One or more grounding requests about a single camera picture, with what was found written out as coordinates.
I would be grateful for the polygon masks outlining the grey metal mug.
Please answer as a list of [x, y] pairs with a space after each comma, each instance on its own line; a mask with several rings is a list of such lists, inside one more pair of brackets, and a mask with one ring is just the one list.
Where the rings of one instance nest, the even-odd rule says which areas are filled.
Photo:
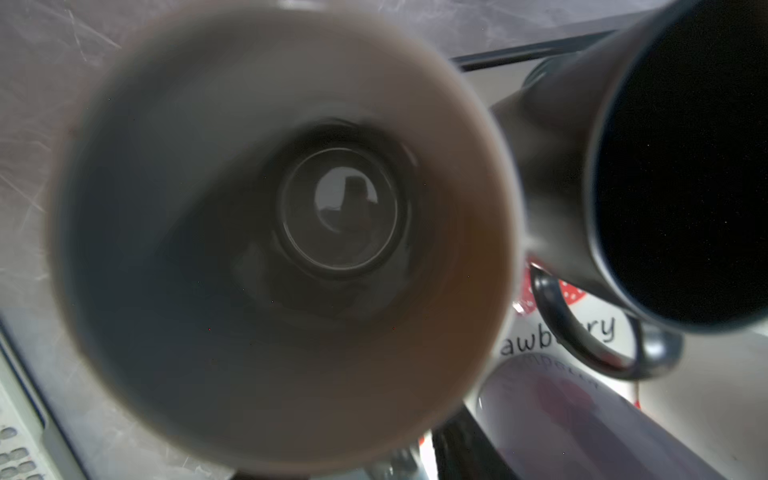
[[508, 147], [456, 66], [347, 1], [195, 1], [91, 81], [49, 187], [68, 332], [152, 431], [264, 477], [453, 416], [521, 285]]

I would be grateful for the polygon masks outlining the black mug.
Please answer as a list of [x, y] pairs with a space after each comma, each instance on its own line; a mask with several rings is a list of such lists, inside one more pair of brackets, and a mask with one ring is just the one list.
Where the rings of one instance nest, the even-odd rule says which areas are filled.
[[767, 317], [767, 5], [675, 1], [497, 102], [530, 284], [619, 380]]

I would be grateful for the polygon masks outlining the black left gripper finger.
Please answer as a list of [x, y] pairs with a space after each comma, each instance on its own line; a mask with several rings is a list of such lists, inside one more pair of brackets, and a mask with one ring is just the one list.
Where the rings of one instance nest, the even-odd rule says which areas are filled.
[[432, 442], [441, 480], [516, 478], [466, 407], [432, 431]]

